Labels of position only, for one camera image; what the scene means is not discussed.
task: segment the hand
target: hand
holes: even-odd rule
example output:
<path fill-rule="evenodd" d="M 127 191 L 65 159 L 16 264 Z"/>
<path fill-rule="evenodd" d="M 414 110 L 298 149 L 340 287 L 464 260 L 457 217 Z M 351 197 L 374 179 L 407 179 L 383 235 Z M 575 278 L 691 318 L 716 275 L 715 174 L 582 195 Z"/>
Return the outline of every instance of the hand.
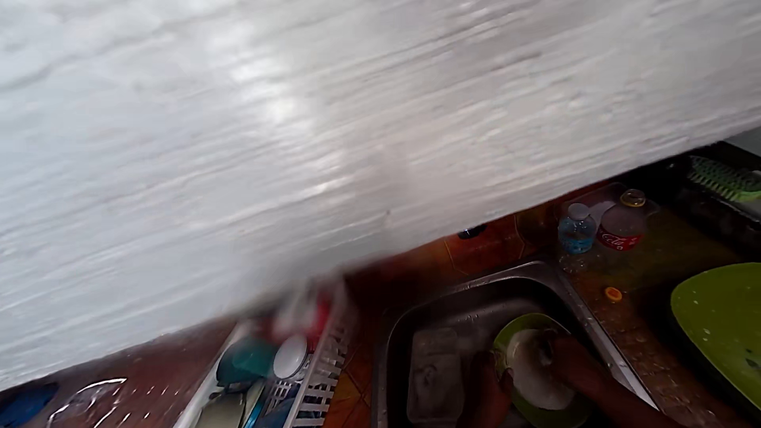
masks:
<path fill-rule="evenodd" d="M 513 379 L 507 371 L 497 378 L 494 355 L 481 352 L 470 365 L 465 406 L 457 428 L 496 428 L 510 410 Z"/>
<path fill-rule="evenodd" d="M 609 375 L 581 343 L 571 336 L 554 337 L 549 371 L 567 386 L 588 397 L 605 389 Z"/>

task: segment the white wall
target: white wall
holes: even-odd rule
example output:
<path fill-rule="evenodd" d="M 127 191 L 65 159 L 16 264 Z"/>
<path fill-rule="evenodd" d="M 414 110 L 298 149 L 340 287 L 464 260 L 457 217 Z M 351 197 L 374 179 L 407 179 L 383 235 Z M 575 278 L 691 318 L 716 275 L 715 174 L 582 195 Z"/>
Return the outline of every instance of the white wall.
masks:
<path fill-rule="evenodd" d="M 0 388 L 761 125 L 757 0 L 0 20 Z"/>
<path fill-rule="evenodd" d="M 744 133 L 732 136 L 727 139 L 727 142 L 747 150 L 754 155 L 761 156 L 761 128 L 753 128 Z"/>

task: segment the white dish rack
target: white dish rack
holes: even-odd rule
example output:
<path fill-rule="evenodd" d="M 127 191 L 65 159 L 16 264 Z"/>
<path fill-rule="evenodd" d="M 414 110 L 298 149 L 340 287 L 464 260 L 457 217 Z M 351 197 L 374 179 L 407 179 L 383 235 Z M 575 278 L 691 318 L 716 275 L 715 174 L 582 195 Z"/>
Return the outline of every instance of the white dish rack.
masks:
<path fill-rule="evenodd" d="M 343 284 L 337 286 L 333 293 L 330 315 L 304 379 L 299 382 L 268 379 L 265 389 L 267 399 L 260 418 L 280 404 L 292 388 L 299 388 L 283 427 L 323 425 L 330 398 L 333 397 L 338 377 L 345 366 L 349 342 L 355 333 L 357 315 L 356 307 L 347 296 Z M 231 344 L 247 336 L 253 327 L 248 320 L 239 323 L 225 342 L 220 358 Z M 209 396 L 220 389 L 216 379 L 218 364 L 219 358 L 177 419 L 174 428 L 193 428 L 196 425 L 201 410 L 209 402 Z"/>

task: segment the kitchen sink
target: kitchen sink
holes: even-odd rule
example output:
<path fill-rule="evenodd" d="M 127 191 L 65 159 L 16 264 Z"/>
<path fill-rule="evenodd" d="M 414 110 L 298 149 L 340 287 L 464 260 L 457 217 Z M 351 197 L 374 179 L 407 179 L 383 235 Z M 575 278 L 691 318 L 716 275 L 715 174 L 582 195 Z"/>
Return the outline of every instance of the kitchen sink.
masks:
<path fill-rule="evenodd" d="M 412 336 L 416 331 L 440 327 L 455 330 L 464 380 L 473 355 L 491 349 L 494 337 L 508 322 L 530 312 L 547 314 L 563 324 L 618 382 L 655 407 L 636 374 L 563 273 L 552 262 L 539 257 L 444 289 L 409 307 L 387 311 L 375 350 L 372 426 L 413 426 L 406 408 Z M 596 412 L 585 426 L 600 426 L 603 421 L 604 416 Z M 513 408 L 502 426 L 530 424 Z"/>

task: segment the coca-cola logo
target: coca-cola logo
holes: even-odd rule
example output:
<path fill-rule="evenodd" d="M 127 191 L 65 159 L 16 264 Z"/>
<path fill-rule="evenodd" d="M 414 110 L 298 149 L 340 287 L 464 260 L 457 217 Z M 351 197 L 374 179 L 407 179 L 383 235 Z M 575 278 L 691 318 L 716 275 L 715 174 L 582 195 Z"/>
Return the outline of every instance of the coca-cola logo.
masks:
<path fill-rule="evenodd" d="M 600 226 L 600 229 L 597 230 L 597 239 L 606 247 L 612 248 L 614 250 L 618 251 L 628 251 L 631 250 L 639 240 L 642 238 L 642 235 L 634 235 L 634 236 L 618 236 L 614 235 L 607 230 L 605 230 L 602 225 Z"/>

